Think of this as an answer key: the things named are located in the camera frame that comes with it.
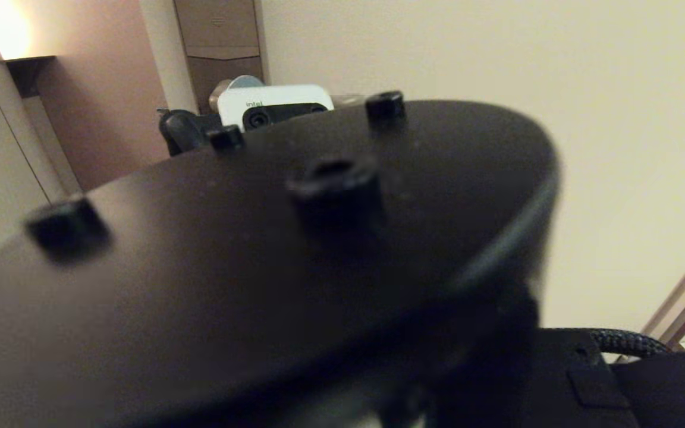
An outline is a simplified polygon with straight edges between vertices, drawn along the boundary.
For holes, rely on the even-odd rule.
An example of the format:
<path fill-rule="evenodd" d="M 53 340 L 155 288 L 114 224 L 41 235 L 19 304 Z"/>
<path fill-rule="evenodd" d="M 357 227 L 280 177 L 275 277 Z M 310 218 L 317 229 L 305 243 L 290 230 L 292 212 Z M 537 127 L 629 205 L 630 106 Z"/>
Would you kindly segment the brown metal lock plate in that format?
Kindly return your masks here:
<path fill-rule="evenodd" d="M 265 80 L 254 0 L 174 0 L 174 8 L 200 114 L 212 113 L 221 81 Z"/>

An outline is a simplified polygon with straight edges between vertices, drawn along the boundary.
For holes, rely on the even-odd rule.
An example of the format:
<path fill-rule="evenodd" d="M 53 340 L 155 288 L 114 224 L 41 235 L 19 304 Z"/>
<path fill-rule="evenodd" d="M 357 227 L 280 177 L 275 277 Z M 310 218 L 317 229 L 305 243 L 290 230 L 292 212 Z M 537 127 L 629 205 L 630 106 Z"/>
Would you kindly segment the cream white door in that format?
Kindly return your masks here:
<path fill-rule="evenodd" d="M 639 331 L 685 274 L 685 0 L 256 0 L 263 75 L 517 109 L 563 184 L 546 327 Z"/>

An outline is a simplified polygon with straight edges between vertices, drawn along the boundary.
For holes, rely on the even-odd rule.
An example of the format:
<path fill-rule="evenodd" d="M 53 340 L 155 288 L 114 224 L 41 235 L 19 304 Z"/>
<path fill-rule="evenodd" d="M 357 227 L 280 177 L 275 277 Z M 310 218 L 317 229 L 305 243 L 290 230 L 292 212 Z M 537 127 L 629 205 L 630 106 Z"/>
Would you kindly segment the glowing wall lamp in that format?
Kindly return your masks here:
<path fill-rule="evenodd" d="M 21 99 L 40 96 L 38 81 L 42 71 L 56 60 L 56 56 L 34 56 L 16 59 L 0 59 L 17 89 Z"/>

